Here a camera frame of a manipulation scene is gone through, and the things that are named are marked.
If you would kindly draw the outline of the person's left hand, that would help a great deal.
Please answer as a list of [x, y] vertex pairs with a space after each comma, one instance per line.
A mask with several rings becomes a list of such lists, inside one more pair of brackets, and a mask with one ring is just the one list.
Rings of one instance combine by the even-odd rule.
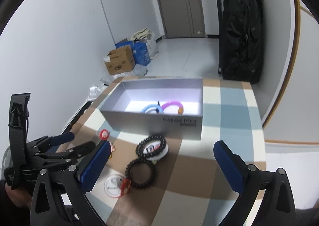
[[25, 191], [24, 189], [14, 189], [9, 185], [5, 185], [5, 191], [12, 201], [12, 203], [17, 207], [27, 206], [28, 208], [31, 207], [32, 197], [31, 195]]

